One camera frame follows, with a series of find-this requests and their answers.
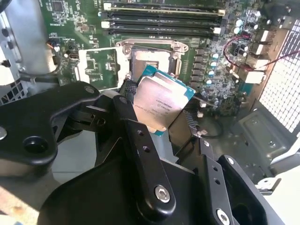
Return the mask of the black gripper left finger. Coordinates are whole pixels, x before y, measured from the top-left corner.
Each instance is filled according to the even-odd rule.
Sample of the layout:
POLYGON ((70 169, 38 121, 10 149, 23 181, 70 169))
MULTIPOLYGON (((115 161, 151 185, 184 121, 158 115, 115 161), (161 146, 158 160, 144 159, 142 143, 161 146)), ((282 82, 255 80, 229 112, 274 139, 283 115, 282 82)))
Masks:
POLYGON ((2 176, 39 175, 58 154, 57 141, 71 130, 98 135, 99 165, 114 156, 118 142, 127 145, 137 137, 150 137, 133 106, 123 96, 100 95, 91 85, 75 82, 0 108, 2 176))

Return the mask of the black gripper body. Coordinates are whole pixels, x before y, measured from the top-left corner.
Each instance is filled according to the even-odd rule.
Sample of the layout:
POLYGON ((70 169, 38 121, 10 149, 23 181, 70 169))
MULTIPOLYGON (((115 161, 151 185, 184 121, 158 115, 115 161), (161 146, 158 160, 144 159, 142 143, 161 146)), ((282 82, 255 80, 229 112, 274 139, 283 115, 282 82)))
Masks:
POLYGON ((161 160, 150 137, 54 190, 40 225, 196 225, 206 222, 197 176, 161 160))

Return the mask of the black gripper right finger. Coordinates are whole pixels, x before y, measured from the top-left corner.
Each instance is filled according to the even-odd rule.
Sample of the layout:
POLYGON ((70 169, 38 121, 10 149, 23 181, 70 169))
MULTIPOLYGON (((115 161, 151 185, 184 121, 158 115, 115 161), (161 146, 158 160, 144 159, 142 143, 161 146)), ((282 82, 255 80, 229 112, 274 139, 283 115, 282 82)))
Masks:
POLYGON ((229 155, 214 158, 212 145, 197 133, 183 110, 169 127, 177 164, 193 171, 200 185, 198 199, 210 225, 282 225, 284 222, 241 166, 229 155))

